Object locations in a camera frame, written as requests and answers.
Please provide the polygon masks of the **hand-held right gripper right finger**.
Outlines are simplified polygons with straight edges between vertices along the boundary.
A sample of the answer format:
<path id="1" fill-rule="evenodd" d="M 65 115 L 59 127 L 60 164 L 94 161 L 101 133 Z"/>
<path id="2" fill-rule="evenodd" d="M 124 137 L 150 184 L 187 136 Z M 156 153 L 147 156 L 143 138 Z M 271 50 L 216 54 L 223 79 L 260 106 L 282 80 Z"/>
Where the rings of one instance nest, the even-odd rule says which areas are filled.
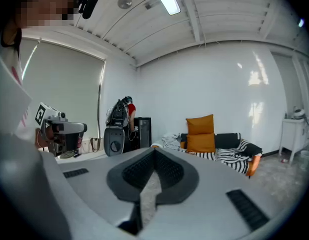
<path id="1" fill-rule="evenodd" d="M 171 153 L 192 164 L 199 181 L 182 203 L 159 205 L 143 230 L 143 240 L 238 240 L 251 233 L 226 193 L 242 190 L 263 213 L 274 218 L 278 202 L 254 179 L 217 161 L 179 151 Z"/>

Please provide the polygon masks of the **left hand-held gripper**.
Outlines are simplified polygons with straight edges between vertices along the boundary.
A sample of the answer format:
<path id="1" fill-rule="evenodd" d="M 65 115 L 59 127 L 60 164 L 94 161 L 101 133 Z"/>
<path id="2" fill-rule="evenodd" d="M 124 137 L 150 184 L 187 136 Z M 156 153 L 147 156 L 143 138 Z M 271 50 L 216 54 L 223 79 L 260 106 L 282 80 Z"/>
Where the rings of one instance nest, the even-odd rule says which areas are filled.
<path id="1" fill-rule="evenodd" d="M 85 123 L 70 122 L 64 112 L 41 102 L 35 115 L 35 126 L 46 138 L 45 129 L 52 127 L 54 137 L 49 141 L 47 150 L 55 157 L 69 151 L 78 151 L 82 133 L 88 129 Z"/>

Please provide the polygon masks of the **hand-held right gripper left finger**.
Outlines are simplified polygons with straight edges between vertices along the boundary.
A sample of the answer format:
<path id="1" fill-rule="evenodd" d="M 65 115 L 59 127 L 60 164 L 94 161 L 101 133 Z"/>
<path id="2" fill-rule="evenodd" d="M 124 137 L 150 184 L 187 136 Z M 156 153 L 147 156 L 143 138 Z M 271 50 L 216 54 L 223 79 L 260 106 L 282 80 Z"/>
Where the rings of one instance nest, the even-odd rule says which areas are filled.
<path id="1" fill-rule="evenodd" d="M 43 219 L 56 223 L 45 233 L 48 240 L 155 240 L 149 226 L 140 228 L 137 205 L 118 199 L 107 183 L 112 168 L 145 151 L 68 163 L 42 152 L 49 193 L 61 212 Z"/>

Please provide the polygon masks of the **orange sofa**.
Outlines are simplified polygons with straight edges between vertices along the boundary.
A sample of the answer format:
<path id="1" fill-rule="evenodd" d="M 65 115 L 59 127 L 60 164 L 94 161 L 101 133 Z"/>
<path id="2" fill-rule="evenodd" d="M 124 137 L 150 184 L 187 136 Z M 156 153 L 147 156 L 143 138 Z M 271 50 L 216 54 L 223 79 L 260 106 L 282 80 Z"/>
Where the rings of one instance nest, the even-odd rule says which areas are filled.
<path id="1" fill-rule="evenodd" d="M 187 149 L 187 135 L 189 135 L 189 134 L 188 133 L 180 133 L 179 134 L 179 142 L 180 142 L 180 148 L 181 149 Z M 161 139 L 161 140 L 158 140 L 158 141 L 155 141 L 154 143 L 152 143 L 151 147 L 152 148 L 163 148 L 164 149 L 164 143 Z M 261 160 L 261 157 L 262 156 L 257 156 L 253 159 L 252 162 L 249 163 L 250 165 L 252 165 L 252 169 L 249 170 L 249 172 L 247 174 L 244 174 L 244 175 L 246 175 L 247 177 L 251 177 L 255 174 L 255 172 L 258 168 L 259 162 Z"/>

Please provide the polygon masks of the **person's left hand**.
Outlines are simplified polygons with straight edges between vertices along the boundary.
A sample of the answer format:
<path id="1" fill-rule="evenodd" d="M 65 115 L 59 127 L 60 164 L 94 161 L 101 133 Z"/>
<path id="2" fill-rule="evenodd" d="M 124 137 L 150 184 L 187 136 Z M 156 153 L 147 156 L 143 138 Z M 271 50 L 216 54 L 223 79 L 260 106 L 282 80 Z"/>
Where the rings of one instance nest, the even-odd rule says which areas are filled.
<path id="1" fill-rule="evenodd" d="M 48 147 L 49 141 L 54 139 L 54 132 L 51 126 L 45 129 L 45 136 L 46 138 L 41 135 L 41 130 L 39 128 L 35 130 L 35 146 L 37 149 Z"/>

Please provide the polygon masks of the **grey slippers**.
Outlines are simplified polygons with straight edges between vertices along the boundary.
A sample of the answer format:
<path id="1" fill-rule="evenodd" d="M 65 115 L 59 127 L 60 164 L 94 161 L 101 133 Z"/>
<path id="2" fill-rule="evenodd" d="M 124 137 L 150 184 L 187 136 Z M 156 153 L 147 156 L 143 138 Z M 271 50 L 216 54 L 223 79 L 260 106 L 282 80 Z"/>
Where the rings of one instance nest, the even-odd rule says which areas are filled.
<path id="1" fill-rule="evenodd" d="M 59 158 L 60 159 L 69 159 L 69 158 L 73 158 L 73 157 L 76 158 L 76 157 L 78 157 L 80 155 L 81 155 L 81 153 L 79 151 L 77 151 L 77 150 L 75 150 L 75 151 L 67 151 L 67 152 L 61 154 L 59 156 Z"/>

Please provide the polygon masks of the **beige tote bag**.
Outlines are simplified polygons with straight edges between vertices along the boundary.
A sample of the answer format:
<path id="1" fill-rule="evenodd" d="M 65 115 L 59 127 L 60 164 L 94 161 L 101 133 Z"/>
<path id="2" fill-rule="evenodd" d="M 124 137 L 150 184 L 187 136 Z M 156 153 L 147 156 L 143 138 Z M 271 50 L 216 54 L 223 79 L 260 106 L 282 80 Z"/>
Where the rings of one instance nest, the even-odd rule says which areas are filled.
<path id="1" fill-rule="evenodd" d="M 101 138 L 91 138 L 90 145 L 93 153 L 98 152 L 101 147 Z"/>

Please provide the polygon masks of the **grey roller blind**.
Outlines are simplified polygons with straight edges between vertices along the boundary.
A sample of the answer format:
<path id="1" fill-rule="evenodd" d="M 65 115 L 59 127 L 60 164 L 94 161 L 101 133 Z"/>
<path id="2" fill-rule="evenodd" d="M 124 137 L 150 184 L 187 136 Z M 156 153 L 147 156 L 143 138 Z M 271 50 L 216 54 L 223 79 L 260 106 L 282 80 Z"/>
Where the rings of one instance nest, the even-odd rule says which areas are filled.
<path id="1" fill-rule="evenodd" d="M 84 139 L 99 135 L 98 99 L 104 61 L 48 42 L 22 39 L 23 86 L 32 98 L 31 112 L 40 103 L 64 112 L 70 122 L 85 123 Z"/>

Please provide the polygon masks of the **orange cushion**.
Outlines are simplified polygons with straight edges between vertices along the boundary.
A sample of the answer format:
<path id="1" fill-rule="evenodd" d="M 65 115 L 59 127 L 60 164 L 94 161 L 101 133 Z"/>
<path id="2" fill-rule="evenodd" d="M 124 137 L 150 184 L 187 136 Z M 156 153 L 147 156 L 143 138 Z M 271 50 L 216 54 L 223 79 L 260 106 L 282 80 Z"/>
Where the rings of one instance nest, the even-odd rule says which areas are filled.
<path id="1" fill-rule="evenodd" d="M 215 134 L 188 134 L 186 150 L 189 153 L 214 153 L 216 151 Z"/>
<path id="2" fill-rule="evenodd" d="M 214 115 L 210 114 L 204 117 L 187 118 L 188 134 L 212 134 L 214 133 Z"/>

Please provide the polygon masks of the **black cabinet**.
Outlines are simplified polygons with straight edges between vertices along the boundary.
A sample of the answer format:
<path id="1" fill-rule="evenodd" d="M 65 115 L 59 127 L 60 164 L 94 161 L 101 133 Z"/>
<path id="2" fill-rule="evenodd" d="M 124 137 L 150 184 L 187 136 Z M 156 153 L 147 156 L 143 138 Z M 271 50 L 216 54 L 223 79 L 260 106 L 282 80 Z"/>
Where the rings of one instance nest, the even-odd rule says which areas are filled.
<path id="1" fill-rule="evenodd" d="M 131 125 L 124 128 L 124 153 L 141 148 L 149 148 L 152 144 L 152 126 L 150 117 L 135 117 L 135 130 L 131 132 Z"/>

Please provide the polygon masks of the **white garment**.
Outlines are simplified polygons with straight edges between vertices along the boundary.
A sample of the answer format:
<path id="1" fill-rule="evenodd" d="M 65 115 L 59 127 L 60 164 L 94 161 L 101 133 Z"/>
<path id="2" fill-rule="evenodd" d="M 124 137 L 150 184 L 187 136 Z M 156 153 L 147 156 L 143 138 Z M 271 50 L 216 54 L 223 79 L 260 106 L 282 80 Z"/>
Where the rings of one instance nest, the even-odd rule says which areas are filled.
<path id="1" fill-rule="evenodd" d="M 166 133 L 162 136 L 161 140 L 165 146 L 180 146 L 179 134 Z"/>

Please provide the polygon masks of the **beige printed shirt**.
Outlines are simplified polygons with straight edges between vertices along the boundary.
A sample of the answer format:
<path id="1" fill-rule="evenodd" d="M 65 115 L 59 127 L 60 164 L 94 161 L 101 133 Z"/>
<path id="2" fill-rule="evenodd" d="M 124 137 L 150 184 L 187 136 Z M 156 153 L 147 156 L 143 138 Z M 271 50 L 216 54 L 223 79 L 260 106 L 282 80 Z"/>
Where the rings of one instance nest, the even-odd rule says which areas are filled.
<path id="1" fill-rule="evenodd" d="M 0 37 L 0 134 L 11 134 L 32 144 L 36 140 L 32 99 L 23 88 L 18 45 L 6 45 Z"/>

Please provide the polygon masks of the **clear plastic bin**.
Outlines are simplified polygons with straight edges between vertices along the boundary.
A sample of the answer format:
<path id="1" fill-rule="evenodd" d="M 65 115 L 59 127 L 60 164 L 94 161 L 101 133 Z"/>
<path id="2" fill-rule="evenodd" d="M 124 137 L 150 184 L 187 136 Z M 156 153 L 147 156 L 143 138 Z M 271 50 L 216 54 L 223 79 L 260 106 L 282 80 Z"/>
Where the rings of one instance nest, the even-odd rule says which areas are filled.
<path id="1" fill-rule="evenodd" d="M 306 171 L 308 164 L 309 164 L 309 151 L 302 150 L 300 152 L 300 169 Z"/>

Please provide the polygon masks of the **white cabinet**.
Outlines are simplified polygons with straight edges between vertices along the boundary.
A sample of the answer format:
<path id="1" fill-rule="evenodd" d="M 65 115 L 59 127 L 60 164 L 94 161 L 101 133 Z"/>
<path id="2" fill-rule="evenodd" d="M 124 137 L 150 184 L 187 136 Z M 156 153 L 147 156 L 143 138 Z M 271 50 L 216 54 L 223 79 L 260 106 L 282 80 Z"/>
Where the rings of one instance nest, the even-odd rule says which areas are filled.
<path id="1" fill-rule="evenodd" d="M 282 131 L 279 146 L 279 155 L 282 155 L 283 148 L 291 151 L 289 164 L 291 165 L 295 153 L 306 148 L 309 144 L 309 116 L 305 119 L 283 119 Z"/>

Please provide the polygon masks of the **white round appliance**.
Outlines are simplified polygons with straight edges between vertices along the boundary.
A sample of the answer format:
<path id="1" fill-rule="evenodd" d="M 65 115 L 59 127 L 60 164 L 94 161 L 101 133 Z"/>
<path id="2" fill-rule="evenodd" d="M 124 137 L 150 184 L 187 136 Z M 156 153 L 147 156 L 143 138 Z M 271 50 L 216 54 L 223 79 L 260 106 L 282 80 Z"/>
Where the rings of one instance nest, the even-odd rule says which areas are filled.
<path id="1" fill-rule="evenodd" d="M 298 108 L 297 106 L 293 107 L 292 119 L 302 120 L 307 119 L 306 112 L 303 108 Z"/>

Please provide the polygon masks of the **round smoke detector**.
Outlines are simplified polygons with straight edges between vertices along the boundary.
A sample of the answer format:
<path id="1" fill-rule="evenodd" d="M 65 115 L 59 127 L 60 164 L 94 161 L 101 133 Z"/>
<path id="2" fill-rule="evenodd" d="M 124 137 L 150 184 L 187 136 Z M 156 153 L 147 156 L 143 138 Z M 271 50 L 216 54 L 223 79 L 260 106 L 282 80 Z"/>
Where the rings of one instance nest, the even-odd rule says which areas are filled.
<path id="1" fill-rule="evenodd" d="M 118 0 L 117 5 L 120 9 L 127 10 L 132 6 L 132 0 Z"/>

